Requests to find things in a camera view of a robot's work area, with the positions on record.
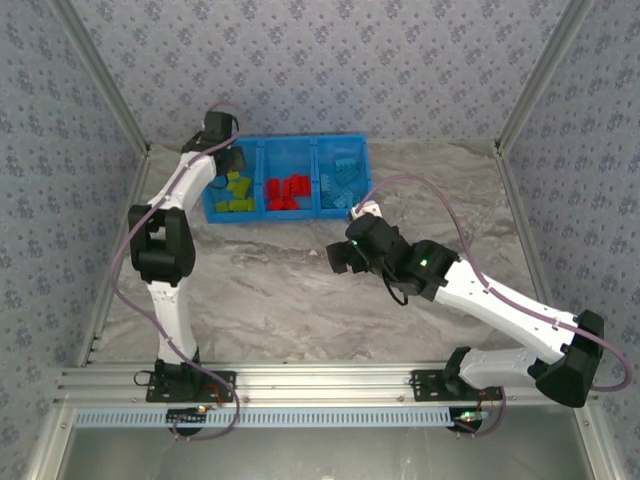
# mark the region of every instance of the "white robotic arm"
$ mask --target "white robotic arm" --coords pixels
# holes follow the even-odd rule
[[[149,200],[148,205],[155,205],[164,197],[165,202],[160,207],[160,210],[177,208],[186,214],[191,212],[204,188],[216,176],[214,157],[206,155],[200,157],[193,165],[189,166],[184,175],[175,183],[180,171],[198,154],[199,152],[188,152],[180,156],[180,163],[176,171],[162,190]],[[167,195],[167,191],[170,190],[171,186],[173,186],[171,193]],[[188,307],[188,281],[189,278],[184,277],[175,286],[168,282],[151,281],[147,283],[147,288],[151,294],[153,308],[158,321],[180,351],[187,357],[193,358],[196,355],[198,346],[191,328]],[[160,335],[158,358],[170,364],[181,363],[180,357],[169,347],[162,335]]]
[[[461,347],[444,369],[444,382],[455,396],[465,388],[531,387],[567,406],[584,404],[602,356],[602,347],[567,328],[571,326],[603,338],[604,320],[586,310],[580,315],[543,305],[486,276],[483,284],[471,264],[436,242],[410,245],[389,226],[375,202],[350,212],[346,242],[327,247],[333,271],[372,272],[381,277],[400,305],[409,296],[454,307],[488,323],[517,340],[524,348],[481,351]],[[400,300],[392,288],[404,297]],[[491,292],[498,291],[514,306]],[[555,320],[545,323],[531,313]]]

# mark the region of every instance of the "black mounting bracket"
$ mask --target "black mounting bracket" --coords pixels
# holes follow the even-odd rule
[[[466,388],[452,391],[447,387],[444,370],[414,370],[411,372],[409,385],[416,402],[479,402],[488,398],[494,401],[502,400],[502,393],[498,387],[478,390],[467,385]]]
[[[199,363],[199,355],[194,358]],[[233,388],[238,374],[224,370],[213,372],[222,377]],[[180,365],[164,363],[156,360],[155,369],[147,385],[147,402],[149,403],[233,403],[233,395],[229,390],[199,370],[181,363]]]

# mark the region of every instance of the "blue block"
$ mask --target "blue block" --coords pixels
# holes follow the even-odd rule
[[[358,169],[355,167],[347,167],[336,173],[336,181],[338,182],[338,185],[346,185],[357,177]]]
[[[355,168],[357,163],[355,158],[339,158],[336,160],[336,170],[340,172],[347,168]]]
[[[323,193],[322,195],[320,195],[320,206],[322,208],[335,208],[333,200],[331,199],[331,195],[327,193]]]
[[[347,208],[347,199],[343,196],[339,196],[333,201],[336,208]]]
[[[358,195],[354,195],[353,197],[351,197],[351,205],[348,205],[349,208],[353,208],[355,207],[357,204],[360,203],[360,200],[362,200]]]
[[[320,174],[320,191],[321,192],[329,192],[331,190],[331,185],[329,183],[329,175],[326,173]]]
[[[342,195],[340,195],[349,205],[353,201],[353,192],[351,190],[343,190]]]

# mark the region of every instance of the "patterned wallpaper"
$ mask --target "patterned wallpaper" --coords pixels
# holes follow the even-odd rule
[[[138,154],[46,0],[0,2],[0,478],[76,361]]]
[[[567,0],[75,0],[147,140],[232,101],[248,133],[493,139]]]
[[[636,379],[605,400],[640,478],[640,4],[598,1],[510,153],[554,298],[605,315]],[[622,369],[605,354],[599,383]]]

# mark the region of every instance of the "metal frame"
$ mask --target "metal frame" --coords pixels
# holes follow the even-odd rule
[[[536,296],[542,303],[553,305],[551,288],[538,255],[538,249],[529,227],[522,200],[518,194],[511,166],[500,150],[496,152],[496,161],[498,162],[502,183],[516,223],[516,229],[522,242],[522,249],[531,273]],[[606,423],[601,399],[598,396],[594,397],[583,408],[576,409],[575,415],[595,478],[598,480],[626,479],[620,456],[613,443],[613,435]]]
[[[551,294],[544,271],[537,256],[533,236],[526,222],[508,162],[498,154],[497,162],[523,244],[538,298],[551,303]],[[138,169],[131,203],[139,197],[148,172],[145,157]],[[126,233],[126,218],[119,230],[118,240]],[[93,364],[89,360],[94,341],[100,332],[111,303],[108,281],[102,284],[94,308],[90,329],[78,365],[65,369],[54,395],[54,408],[43,426],[40,440],[33,450],[26,478],[33,480],[56,478],[63,467],[64,452],[69,441],[73,420],[78,409],[84,407],[121,407],[148,409],[146,390],[133,384],[133,374],[148,369],[148,364],[110,363]],[[413,400],[408,384],[410,372],[416,369],[441,369],[442,362],[410,363],[212,363],[215,370],[238,372],[238,394],[243,408],[308,408],[354,407],[405,409],[424,408],[424,403]],[[506,390],[510,407],[551,405],[553,402],[535,389],[510,388]],[[434,402],[434,407],[462,406],[465,402]],[[582,435],[594,476],[598,480],[625,479],[624,470],[606,424],[601,399],[590,398],[587,406],[575,410],[576,421]]]
[[[570,0],[567,4],[498,135],[502,153],[509,153],[594,3],[595,0]]]

